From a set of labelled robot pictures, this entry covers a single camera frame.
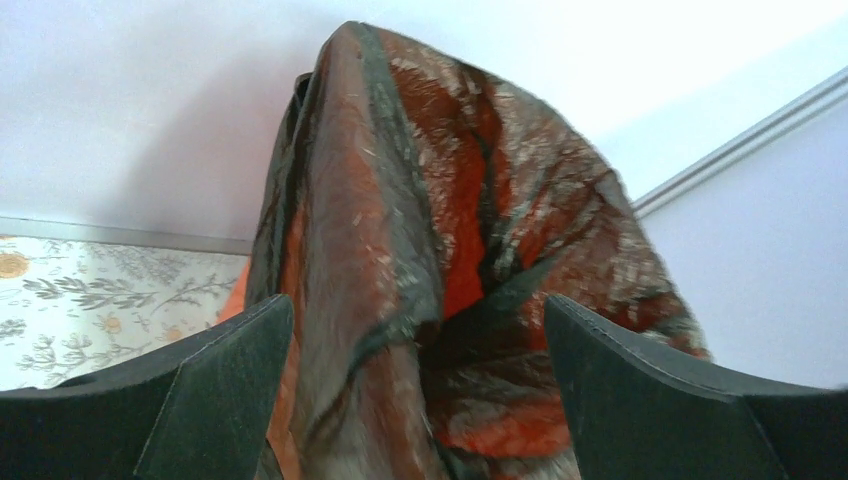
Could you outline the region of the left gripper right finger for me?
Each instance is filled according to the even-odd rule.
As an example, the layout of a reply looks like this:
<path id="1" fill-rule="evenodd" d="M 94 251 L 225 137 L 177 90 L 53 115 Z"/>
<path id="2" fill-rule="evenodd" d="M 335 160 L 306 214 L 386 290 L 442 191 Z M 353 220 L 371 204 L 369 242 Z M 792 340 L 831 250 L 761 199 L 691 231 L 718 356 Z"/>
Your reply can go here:
<path id="1" fill-rule="evenodd" d="M 544 329 L 585 479 L 843 479 L 847 393 L 697 359 L 564 296 Z"/>

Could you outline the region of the black plastic trash bag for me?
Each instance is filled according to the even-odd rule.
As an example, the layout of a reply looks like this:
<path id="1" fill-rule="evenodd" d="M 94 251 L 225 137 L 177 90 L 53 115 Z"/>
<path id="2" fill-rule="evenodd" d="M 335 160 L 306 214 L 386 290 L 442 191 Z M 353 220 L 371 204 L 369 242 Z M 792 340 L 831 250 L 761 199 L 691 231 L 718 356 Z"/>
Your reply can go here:
<path id="1" fill-rule="evenodd" d="M 582 135 L 516 85 L 357 21 L 297 80 L 243 279 L 246 305 L 294 305 L 273 478 L 578 478 L 551 295 L 710 356 Z"/>

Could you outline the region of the orange plastic trash bin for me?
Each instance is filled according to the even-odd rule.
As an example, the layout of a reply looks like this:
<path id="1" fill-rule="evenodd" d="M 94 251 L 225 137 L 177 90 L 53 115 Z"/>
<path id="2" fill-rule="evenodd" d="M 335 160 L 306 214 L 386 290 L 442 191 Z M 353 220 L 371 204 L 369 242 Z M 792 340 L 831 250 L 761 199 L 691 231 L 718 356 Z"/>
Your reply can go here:
<path id="1" fill-rule="evenodd" d="M 247 280 L 249 276 L 251 261 L 247 260 L 244 269 L 233 286 L 233 289 L 218 314 L 217 324 L 223 323 L 231 317 L 238 315 L 244 310 Z"/>

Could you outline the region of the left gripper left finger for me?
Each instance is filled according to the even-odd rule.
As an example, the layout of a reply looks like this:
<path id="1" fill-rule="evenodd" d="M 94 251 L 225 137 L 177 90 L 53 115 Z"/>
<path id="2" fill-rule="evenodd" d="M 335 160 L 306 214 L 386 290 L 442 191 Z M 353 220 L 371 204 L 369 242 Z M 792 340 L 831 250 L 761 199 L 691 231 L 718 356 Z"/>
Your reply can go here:
<path id="1" fill-rule="evenodd" d="M 292 329 L 276 295 L 123 363 L 3 392 L 2 477 L 253 478 Z"/>

